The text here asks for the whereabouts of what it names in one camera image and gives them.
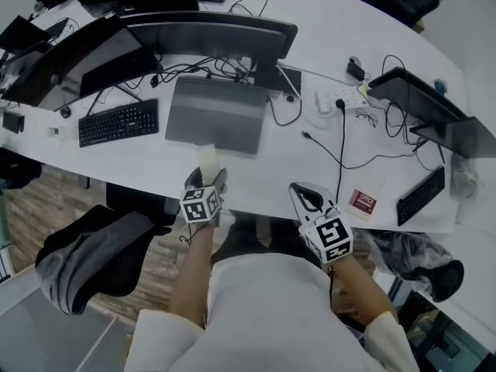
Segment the person's black trousers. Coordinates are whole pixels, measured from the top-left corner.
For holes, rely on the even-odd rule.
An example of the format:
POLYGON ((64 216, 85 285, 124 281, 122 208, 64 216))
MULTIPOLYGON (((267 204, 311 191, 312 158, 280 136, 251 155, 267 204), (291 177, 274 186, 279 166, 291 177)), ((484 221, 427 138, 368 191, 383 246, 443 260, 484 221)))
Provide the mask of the person's black trousers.
POLYGON ((222 245, 213 253, 211 267, 231 257, 279 253, 299 257, 321 267, 318 257, 308 248, 293 220, 229 211, 235 218, 222 245))

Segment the white power strip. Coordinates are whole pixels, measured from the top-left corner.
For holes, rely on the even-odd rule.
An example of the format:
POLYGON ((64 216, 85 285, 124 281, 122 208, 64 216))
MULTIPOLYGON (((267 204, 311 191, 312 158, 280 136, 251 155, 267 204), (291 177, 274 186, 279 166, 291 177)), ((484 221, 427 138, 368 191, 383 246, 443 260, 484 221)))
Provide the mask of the white power strip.
POLYGON ((317 90, 314 93, 315 107, 323 117, 331 116, 338 107, 336 102, 342 100, 345 110, 361 109, 368 105, 367 90, 364 86, 317 90))

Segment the black charger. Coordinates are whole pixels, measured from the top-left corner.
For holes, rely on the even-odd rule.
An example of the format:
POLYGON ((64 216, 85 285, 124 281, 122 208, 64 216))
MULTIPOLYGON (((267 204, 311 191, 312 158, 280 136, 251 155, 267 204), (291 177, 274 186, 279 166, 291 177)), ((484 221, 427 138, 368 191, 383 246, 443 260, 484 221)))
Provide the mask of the black charger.
POLYGON ((346 67, 346 72, 358 81, 365 79, 365 71, 361 67, 361 62, 357 57, 350 57, 346 67))

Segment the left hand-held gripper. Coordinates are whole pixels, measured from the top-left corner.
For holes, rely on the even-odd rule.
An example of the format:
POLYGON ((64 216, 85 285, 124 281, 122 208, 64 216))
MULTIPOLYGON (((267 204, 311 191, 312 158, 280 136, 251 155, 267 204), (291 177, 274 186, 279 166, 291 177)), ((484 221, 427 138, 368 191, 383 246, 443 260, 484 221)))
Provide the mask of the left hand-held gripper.
POLYGON ((180 207, 186 223, 209 223, 222 210, 222 196, 227 191, 228 173, 221 169, 214 180, 214 186, 202 187, 202 172, 195 168, 184 182, 180 207))

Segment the grey closed laptop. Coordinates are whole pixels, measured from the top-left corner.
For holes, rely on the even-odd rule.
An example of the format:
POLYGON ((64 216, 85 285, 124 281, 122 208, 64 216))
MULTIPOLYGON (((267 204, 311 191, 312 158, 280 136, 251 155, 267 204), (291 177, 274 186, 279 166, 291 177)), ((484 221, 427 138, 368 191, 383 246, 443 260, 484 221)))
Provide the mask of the grey closed laptop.
POLYGON ((195 76, 178 78, 164 139, 257 154, 268 90, 195 76))

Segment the wide black monitor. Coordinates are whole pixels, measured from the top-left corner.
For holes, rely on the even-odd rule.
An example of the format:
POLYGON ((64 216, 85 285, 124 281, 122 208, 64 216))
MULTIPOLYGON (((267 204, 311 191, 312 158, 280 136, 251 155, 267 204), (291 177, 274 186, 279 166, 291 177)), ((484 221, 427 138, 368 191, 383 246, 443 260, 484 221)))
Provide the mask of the wide black monitor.
POLYGON ((476 117, 416 126, 410 132, 466 159, 496 158, 496 136, 476 117))

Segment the black slim keyboard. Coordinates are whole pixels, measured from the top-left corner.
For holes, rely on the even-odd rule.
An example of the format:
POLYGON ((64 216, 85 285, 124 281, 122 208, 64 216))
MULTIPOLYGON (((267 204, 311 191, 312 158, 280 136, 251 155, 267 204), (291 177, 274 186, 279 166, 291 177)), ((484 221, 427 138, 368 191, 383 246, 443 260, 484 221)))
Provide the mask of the black slim keyboard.
POLYGON ((396 203, 398 226, 404 225, 445 189, 445 168, 434 170, 396 203))

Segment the person's right forearm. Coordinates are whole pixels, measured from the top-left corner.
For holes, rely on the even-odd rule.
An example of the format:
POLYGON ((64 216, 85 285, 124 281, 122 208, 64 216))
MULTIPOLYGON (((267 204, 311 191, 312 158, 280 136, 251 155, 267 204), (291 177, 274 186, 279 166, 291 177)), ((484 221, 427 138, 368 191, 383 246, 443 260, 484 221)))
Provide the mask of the person's right forearm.
POLYGON ((369 326, 383 314, 391 315, 398 323, 398 315, 390 298, 351 254, 334 261, 332 266, 362 324, 369 326))

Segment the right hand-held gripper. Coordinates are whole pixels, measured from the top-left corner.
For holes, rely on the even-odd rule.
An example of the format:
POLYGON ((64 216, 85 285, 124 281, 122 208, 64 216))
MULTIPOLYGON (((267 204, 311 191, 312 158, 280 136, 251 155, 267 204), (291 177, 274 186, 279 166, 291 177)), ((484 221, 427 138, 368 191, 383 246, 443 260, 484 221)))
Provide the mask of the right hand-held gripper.
POLYGON ((292 182, 289 195, 301 223, 300 235, 322 264, 330 264, 353 251, 353 233, 328 189, 308 182, 292 182), (313 213, 308 210, 326 210, 313 213))

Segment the small black box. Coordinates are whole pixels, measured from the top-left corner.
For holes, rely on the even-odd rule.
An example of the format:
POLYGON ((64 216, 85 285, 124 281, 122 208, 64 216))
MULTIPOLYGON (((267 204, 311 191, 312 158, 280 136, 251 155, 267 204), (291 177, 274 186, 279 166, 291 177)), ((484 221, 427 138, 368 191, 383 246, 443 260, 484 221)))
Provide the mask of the small black box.
POLYGON ((5 112, 2 119, 2 127, 12 133, 22 133, 24 130, 25 118, 23 115, 12 112, 5 112))

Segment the black monitor on thin stand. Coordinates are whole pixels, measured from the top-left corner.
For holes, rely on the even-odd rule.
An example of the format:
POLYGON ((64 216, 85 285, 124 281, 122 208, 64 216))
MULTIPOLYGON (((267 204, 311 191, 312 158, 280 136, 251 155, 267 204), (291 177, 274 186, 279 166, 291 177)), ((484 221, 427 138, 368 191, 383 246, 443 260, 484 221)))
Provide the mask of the black monitor on thin stand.
POLYGON ((440 124, 468 116, 433 87, 402 67, 395 67, 373 79, 369 96, 395 102, 403 112, 425 124, 440 124))

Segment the thin-framed eyeglasses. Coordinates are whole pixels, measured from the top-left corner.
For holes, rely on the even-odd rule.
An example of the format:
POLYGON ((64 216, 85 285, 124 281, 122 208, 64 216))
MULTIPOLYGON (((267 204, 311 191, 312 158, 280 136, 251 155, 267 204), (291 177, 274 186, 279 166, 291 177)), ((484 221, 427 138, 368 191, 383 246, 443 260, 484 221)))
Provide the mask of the thin-framed eyeglasses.
POLYGON ((368 114, 366 112, 356 110, 356 118, 361 121, 367 121, 373 128, 377 127, 378 118, 374 114, 368 114))

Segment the black full-size keyboard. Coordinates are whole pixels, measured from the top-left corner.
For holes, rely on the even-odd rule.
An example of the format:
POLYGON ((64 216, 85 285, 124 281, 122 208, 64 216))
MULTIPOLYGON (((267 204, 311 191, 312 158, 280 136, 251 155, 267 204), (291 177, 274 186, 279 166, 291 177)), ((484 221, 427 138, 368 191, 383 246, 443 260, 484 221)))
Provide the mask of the black full-size keyboard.
POLYGON ((158 132, 156 98, 119 106, 78 120, 80 148, 158 132))

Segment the clear plastic bag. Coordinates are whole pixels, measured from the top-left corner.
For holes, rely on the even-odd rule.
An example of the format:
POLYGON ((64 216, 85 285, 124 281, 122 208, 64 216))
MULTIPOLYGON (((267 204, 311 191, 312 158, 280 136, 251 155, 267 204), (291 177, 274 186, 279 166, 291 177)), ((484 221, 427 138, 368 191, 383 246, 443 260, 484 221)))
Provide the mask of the clear plastic bag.
POLYGON ((479 188, 479 175, 474 160, 453 154, 451 168, 451 197, 459 202, 475 198, 479 188))

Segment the person's white shirt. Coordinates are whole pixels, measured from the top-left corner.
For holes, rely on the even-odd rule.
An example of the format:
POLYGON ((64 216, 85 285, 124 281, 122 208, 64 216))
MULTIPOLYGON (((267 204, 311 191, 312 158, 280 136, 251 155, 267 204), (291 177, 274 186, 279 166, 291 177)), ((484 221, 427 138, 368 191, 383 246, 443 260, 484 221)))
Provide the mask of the person's white shirt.
POLYGON ((329 278, 276 253, 218 262, 205 328, 139 314, 125 372, 419 372, 403 328, 376 317, 359 341, 330 308, 329 278))

